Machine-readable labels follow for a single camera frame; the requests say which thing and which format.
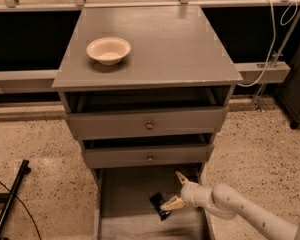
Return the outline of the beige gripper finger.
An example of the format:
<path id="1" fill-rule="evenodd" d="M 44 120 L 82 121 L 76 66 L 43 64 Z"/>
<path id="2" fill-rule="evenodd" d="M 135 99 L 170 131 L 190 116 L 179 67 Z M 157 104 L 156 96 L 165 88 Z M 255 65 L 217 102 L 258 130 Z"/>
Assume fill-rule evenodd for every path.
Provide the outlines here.
<path id="1" fill-rule="evenodd" d="M 171 211 L 181 209 L 185 206 L 185 202 L 178 196 L 173 196 L 169 201 L 165 202 L 160 208 L 163 211 Z"/>
<path id="2" fill-rule="evenodd" d="M 189 183 L 189 180 L 186 176 L 184 176 L 181 172 L 176 171 L 176 175 L 182 185 Z"/>

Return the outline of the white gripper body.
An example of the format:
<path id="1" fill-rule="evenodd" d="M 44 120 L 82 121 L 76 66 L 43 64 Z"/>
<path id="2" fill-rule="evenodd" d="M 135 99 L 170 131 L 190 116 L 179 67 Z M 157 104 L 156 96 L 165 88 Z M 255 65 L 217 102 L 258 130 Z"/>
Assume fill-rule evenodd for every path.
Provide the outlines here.
<path id="1" fill-rule="evenodd" d="M 187 182 L 181 189 L 181 198 L 186 205 L 206 208 L 213 203 L 212 189 L 195 182 Z"/>

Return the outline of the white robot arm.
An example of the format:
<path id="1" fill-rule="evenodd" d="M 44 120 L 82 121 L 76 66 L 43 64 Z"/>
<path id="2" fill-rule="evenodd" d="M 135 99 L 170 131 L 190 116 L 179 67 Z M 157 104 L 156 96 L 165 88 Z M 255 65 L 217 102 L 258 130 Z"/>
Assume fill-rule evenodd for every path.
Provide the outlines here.
<path id="1" fill-rule="evenodd" d="M 182 184 L 180 195 L 162 204 L 162 210 L 200 207 L 226 220 L 239 215 L 268 240 L 300 240 L 300 225 L 291 224 L 253 203 L 229 185 L 220 183 L 211 188 L 189 181 L 180 172 L 176 175 Z"/>

